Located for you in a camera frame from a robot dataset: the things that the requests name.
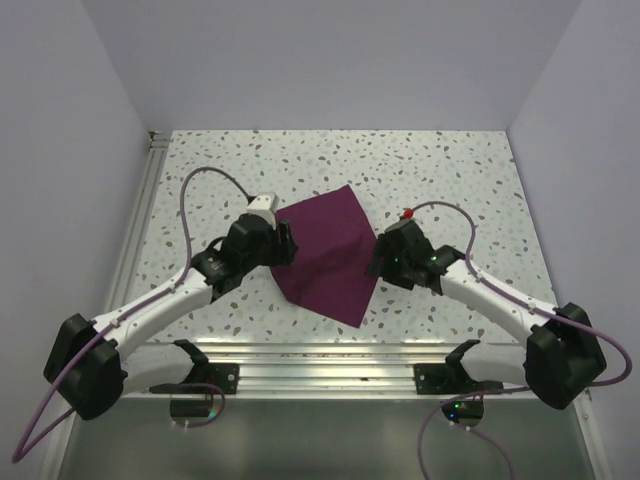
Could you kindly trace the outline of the purple cloth mat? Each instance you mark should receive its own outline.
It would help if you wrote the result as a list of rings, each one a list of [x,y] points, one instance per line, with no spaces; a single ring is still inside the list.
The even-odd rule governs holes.
[[[298,246],[293,263],[271,275],[285,299],[344,325],[361,326],[376,279],[366,274],[376,235],[350,186],[277,213]]]

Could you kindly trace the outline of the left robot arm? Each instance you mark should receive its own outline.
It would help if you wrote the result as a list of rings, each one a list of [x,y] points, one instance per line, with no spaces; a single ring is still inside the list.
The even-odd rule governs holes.
[[[288,222],[268,223],[245,213],[226,236],[195,254],[179,274],[128,305],[87,320],[80,314],[60,327],[44,368],[46,380],[84,420],[106,413],[124,395],[202,394],[214,375],[190,341],[140,352],[173,322],[239,287],[265,266],[289,266],[298,247]]]

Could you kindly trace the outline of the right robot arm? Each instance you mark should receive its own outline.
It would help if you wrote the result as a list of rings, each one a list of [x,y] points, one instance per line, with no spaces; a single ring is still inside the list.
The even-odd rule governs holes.
[[[498,345],[467,340],[441,364],[416,365],[420,394],[488,392],[510,384],[561,410],[606,368],[581,307],[555,307],[515,290],[482,272],[469,253],[449,245],[434,248],[413,220],[401,220],[377,237],[367,273],[405,290],[419,286],[457,301],[515,341]]]

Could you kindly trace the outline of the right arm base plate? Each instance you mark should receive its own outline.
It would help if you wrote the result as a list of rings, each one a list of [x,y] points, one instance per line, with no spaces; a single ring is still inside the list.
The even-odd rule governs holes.
[[[502,382],[472,380],[461,367],[446,363],[414,364],[413,374],[418,395],[459,395],[504,387]]]

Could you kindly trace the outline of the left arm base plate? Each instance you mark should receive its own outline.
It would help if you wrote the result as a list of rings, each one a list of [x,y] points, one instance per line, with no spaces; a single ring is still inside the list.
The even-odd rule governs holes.
[[[196,365],[185,380],[177,384],[162,383],[149,389],[152,394],[210,394],[203,384],[215,385],[225,395],[237,393],[240,366],[237,363],[209,363]]]

